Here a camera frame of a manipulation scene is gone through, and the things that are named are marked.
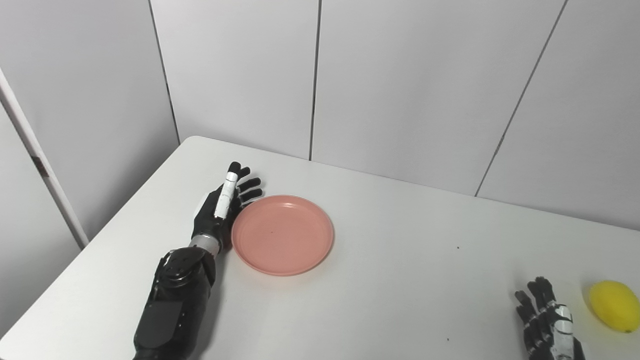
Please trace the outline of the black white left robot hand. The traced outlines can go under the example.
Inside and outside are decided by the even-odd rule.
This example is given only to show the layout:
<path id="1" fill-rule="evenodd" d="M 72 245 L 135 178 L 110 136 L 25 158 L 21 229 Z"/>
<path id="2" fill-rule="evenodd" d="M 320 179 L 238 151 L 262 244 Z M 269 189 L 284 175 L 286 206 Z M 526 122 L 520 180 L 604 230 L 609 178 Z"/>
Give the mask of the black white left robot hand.
<path id="1" fill-rule="evenodd" d="M 194 217 L 190 247 L 205 249 L 213 255 L 231 247 L 231 230 L 240 212 L 263 195 L 259 177 L 248 178 L 250 167 L 237 161 L 230 164 L 224 182 L 210 192 Z"/>

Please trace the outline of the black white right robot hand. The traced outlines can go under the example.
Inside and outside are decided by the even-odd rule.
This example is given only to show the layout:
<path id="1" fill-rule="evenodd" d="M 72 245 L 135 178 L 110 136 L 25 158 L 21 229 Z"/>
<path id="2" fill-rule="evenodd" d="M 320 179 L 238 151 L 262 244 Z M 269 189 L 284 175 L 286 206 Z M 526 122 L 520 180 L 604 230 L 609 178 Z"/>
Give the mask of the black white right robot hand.
<path id="1" fill-rule="evenodd" d="M 573 314 L 569 307 L 557 301 L 553 285 L 537 276 L 527 283 L 532 295 L 515 291 L 519 301 L 515 307 L 522 321 L 523 343 L 530 360 L 584 360 L 582 343 L 574 335 Z"/>

